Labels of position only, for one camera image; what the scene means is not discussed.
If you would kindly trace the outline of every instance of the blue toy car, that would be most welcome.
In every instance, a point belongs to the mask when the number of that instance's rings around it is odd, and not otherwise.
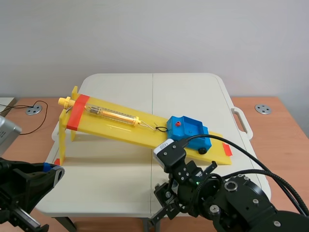
[[[201,121],[182,116],[172,116],[167,122],[168,138],[178,141],[198,134],[208,134],[208,128]],[[189,142],[188,148],[205,154],[211,148],[210,138],[196,138]]]

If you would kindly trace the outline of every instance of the white wall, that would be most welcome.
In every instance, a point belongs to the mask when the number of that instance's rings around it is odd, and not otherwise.
[[[307,0],[0,0],[0,95],[66,96],[95,73],[209,72],[230,95],[279,96],[309,135],[308,9]]]

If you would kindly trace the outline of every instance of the wooden table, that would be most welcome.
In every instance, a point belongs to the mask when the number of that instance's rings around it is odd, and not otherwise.
[[[17,104],[32,105],[38,99],[21,99]],[[300,194],[305,203],[309,205],[309,183],[307,178],[307,165],[309,162],[309,139],[299,128],[295,120],[276,97],[250,97],[232,98],[236,107],[243,110],[253,130],[252,145],[259,160],[272,172],[288,181]],[[51,133],[58,121],[62,110],[57,99],[43,99],[48,103],[48,113],[45,123],[35,133],[19,136],[12,146],[2,156],[9,160],[23,160],[27,162],[44,162],[54,143]],[[272,113],[262,115],[255,111],[256,104],[263,103],[271,107]],[[28,116],[25,109],[13,109],[6,116],[23,129],[23,133],[37,128],[44,118],[46,107],[42,103],[43,113]],[[292,203],[277,186],[268,178],[272,203],[280,210],[294,211]],[[48,223],[51,232],[66,232],[66,230],[53,218],[46,217],[33,210],[31,215],[41,224]],[[136,218],[73,218],[80,232],[107,232],[107,231],[142,231],[142,223]],[[10,224],[0,225],[0,231],[19,232]],[[162,220],[162,232],[204,232],[216,231],[212,222],[204,218],[168,218]]]

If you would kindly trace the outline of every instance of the white folding table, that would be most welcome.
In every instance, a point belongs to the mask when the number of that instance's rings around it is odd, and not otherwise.
[[[165,118],[188,116],[200,120],[209,131],[222,134],[255,156],[249,123],[214,74],[95,74],[84,80],[79,93]],[[238,129],[233,114],[238,115],[246,132]],[[58,157],[57,133],[56,126],[52,135],[55,144],[46,162]],[[156,184],[168,180],[168,175],[152,159],[150,149],[83,133],[78,133],[74,142],[67,138],[66,173],[39,202],[38,210],[66,224],[64,217],[151,218],[161,208],[153,192]],[[241,152],[231,150],[233,164],[218,166],[215,173],[259,168]],[[202,161],[196,164],[202,168],[209,165]],[[266,178],[248,176],[270,198]]]

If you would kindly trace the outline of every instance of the black wheel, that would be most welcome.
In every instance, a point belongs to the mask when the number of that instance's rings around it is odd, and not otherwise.
[[[207,149],[206,149],[206,148],[200,148],[200,149],[197,150],[197,151],[198,151],[198,153],[199,153],[200,155],[204,155],[204,154],[206,154]]]

